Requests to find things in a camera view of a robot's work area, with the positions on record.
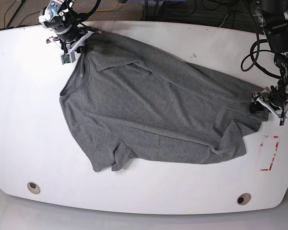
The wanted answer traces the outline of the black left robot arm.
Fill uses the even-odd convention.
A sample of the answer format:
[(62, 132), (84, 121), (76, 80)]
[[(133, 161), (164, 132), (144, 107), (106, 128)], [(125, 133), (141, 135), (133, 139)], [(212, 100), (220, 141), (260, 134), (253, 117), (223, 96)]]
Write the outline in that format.
[[(250, 111), (256, 113), (267, 108), (276, 117), (285, 119), (288, 111), (288, 0), (258, 0), (256, 14), (265, 39), (256, 39), (248, 57), (252, 67), (256, 66), (278, 82), (277, 86), (252, 94)], [(260, 45), (265, 43), (269, 44), (268, 52), (274, 54), (274, 65), (279, 69), (279, 75), (269, 72), (257, 62), (262, 52)]]

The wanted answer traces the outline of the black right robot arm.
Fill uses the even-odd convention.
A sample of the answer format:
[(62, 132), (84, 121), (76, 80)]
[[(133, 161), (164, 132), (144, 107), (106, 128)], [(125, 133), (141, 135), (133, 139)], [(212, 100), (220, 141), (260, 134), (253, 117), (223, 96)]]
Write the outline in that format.
[(87, 13), (75, 12), (74, 3), (73, 0), (51, 0), (38, 17), (44, 28), (56, 34), (64, 51), (67, 51), (68, 45), (78, 42), (88, 32), (98, 32), (97, 29), (84, 25), (84, 22), (96, 12), (100, 1), (96, 1), (94, 7)]

